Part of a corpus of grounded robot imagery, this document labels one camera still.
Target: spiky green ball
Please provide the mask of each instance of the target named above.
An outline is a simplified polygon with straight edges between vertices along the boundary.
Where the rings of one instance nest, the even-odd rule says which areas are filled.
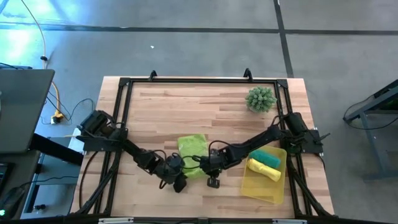
[[[246,105],[254,112],[263,113],[268,112],[276,100],[270,88],[257,86],[249,90]]]

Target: yellow plastic bin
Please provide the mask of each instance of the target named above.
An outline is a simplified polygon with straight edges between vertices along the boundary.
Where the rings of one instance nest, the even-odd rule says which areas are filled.
[[[248,197],[281,204],[284,201],[287,153],[284,149],[271,146],[263,146],[257,150],[263,150],[264,152],[272,154],[280,159],[280,165],[277,168],[277,170],[281,172],[280,179],[277,182],[274,182],[269,177],[254,172],[245,166],[241,193]]]

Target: gray concrete floor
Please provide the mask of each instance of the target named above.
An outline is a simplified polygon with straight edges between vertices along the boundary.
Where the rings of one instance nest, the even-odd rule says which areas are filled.
[[[26,0],[40,23],[116,27],[277,28],[272,0]],[[286,29],[396,30],[393,0],[280,0]],[[32,22],[20,1],[0,14],[5,22]],[[203,75],[286,77],[279,34],[45,31],[49,68],[56,71],[62,103],[72,110],[83,98],[98,99],[105,75]],[[31,27],[0,30],[0,62],[41,67],[40,34]],[[337,215],[398,222],[398,179],[366,184],[375,172],[363,131],[342,121],[349,105],[397,79],[398,36],[288,35],[294,77],[304,78],[316,126],[326,138],[326,175]],[[38,124],[44,136],[71,134],[90,112],[79,106],[71,125]],[[44,122],[54,109],[47,103]],[[379,126],[384,120],[375,119]],[[393,124],[383,135],[396,133]],[[396,148],[389,138],[384,147]]]

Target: green towel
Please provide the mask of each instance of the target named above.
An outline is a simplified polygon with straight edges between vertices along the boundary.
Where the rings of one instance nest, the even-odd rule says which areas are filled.
[[[181,157],[185,156],[205,156],[207,152],[206,137],[204,134],[195,134],[193,136],[180,137],[177,140],[178,149]],[[185,158],[185,167],[199,166],[199,162],[195,162],[192,158]],[[183,169],[182,171],[188,178],[197,178],[204,176],[205,173],[201,168]]]

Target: wooden tabletop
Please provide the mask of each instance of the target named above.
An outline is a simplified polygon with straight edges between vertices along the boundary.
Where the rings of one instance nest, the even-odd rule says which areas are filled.
[[[112,114],[120,77],[104,77],[97,110]],[[301,78],[287,79],[294,112],[300,112],[308,128],[313,127],[310,105]],[[178,152],[177,139],[191,134],[204,134],[207,141],[243,142],[264,131],[277,115],[276,106],[270,112],[255,114],[245,105],[244,97],[253,84],[219,83],[135,83],[127,120],[128,138],[144,149],[163,149],[168,155]],[[119,119],[123,112],[121,102]],[[278,142],[269,145],[279,146]],[[81,174],[90,154],[85,156]],[[98,185],[104,153],[99,152],[88,168],[83,183],[83,203]],[[328,184],[321,160],[303,154],[308,188],[333,213]],[[285,180],[285,197],[281,205],[242,196],[240,193],[244,162],[220,174],[221,186],[212,189],[206,179],[188,179],[181,193],[172,185],[159,189],[160,179],[137,167],[125,152],[119,166],[112,216],[129,217],[223,217],[223,218],[293,218],[289,181]],[[72,210],[78,210],[78,189]],[[104,209],[108,188],[104,193]],[[304,211],[301,191],[300,208]]]

